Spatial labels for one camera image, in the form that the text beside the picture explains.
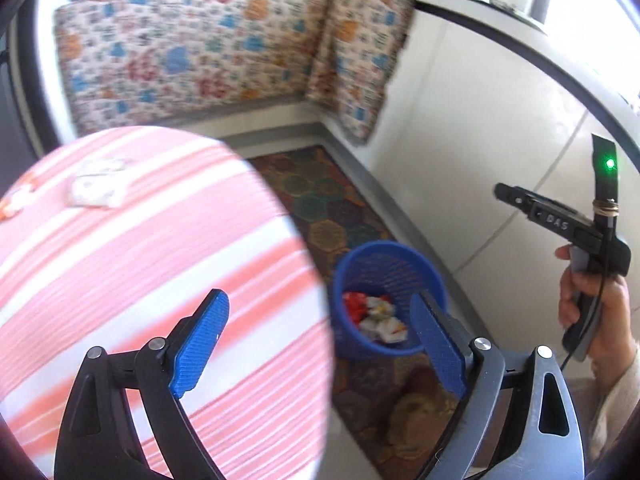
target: black cable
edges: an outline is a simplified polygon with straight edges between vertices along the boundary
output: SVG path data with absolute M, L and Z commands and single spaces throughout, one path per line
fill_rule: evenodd
M 608 228 L 607 229 L 607 235 L 605 236 L 605 249 L 604 249 L 604 270 L 602 272 L 602 280 L 600 281 L 600 290 L 598 291 L 598 295 L 596 296 L 596 304 L 600 303 L 600 301 L 602 300 L 602 293 L 604 291 L 604 285 L 607 281 L 607 274 L 609 273 L 609 248 L 611 247 L 611 238 L 613 236 L 613 228 Z M 582 335 L 578 338 L 577 343 L 574 346 L 574 349 L 571 350 L 569 352 L 569 355 L 567 357 L 564 358 L 564 361 L 562 361 L 562 364 L 560 365 L 560 371 L 563 372 L 564 368 L 566 367 L 567 363 L 571 360 L 571 358 L 574 356 L 574 352 L 576 351 L 576 349 L 580 346 L 580 343 L 582 343 L 582 340 L 585 336 L 585 334 L 587 334 L 589 332 L 589 329 L 591 328 L 591 325 L 593 324 L 593 321 L 595 320 L 595 315 L 591 316 L 591 318 L 587 321 L 587 324 L 585 325 L 584 329 L 582 330 Z

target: white tile floor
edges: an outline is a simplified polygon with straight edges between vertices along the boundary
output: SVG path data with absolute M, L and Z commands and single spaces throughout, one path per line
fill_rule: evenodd
M 355 440 L 332 408 L 326 437 L 324 458 L 318 480 L 380 480 Z

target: metal pivot screw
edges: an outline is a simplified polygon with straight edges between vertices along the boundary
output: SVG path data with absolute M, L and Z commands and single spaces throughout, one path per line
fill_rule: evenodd
M 152 350 L 161 350 L 164 348 L 164 337 L 155 337 L 151 341 L 149 341 L 149 348 Z
M 489 348 L 491 348 L 491 341 L 485 339 L 484 337 L 478 337 L 474 339 L 474 346 L 478 350 L 488 350 Z
M 553 354 L 554 353 L 551 351 L 551 348 L 549 348 L 548 346 L 540 345 L 538 347 L 538 355 L 542 358 L 549 359 L 553 356 Z
M 102 348 L 100 348 L 99 346 L 92 346 L 91 348 L 89 348 L 89 351 L 86 353 L 86 356 L 89 359 L 95 359 L 100 357 L 100 354 L 102 354 Z

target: blue wastebasket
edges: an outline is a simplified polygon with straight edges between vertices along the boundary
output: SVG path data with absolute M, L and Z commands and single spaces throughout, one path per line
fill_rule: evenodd
M 411 296 L 424 288 L 446 312 L 447 293 L 442 278 L 433 264 L 417 251 L 397 242 L 375 241 L 349 252 L 335 269 L 331 292 L 337 355 L 362 360 L 424 351 L 409 316 Z M 388 294 L 396 306 L 396 317 L 408 326 L 407 340 L 384 346 L 363 336 L 342 302 L 344 292 L 364 292 L 369 296 Z

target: trigger handle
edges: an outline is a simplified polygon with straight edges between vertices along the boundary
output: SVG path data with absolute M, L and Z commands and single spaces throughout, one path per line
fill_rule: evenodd
M 571 246 L 569 248 L 571 257 L 571 272 L 597 272 L 599 264 L 594 258 L 581 248 Z M 596 334 L 600 324 L 602 305 L 596 303 L 596 298 L 588 296 L 578 290 L 574 293 L 574 303 L 580 311 L 580 319 L 572 324 L 562 336 L 562 346 L 567 352 L 573 352 L 573 358 L 577 361 L 584 361 L 591 345 L 591 341 Z

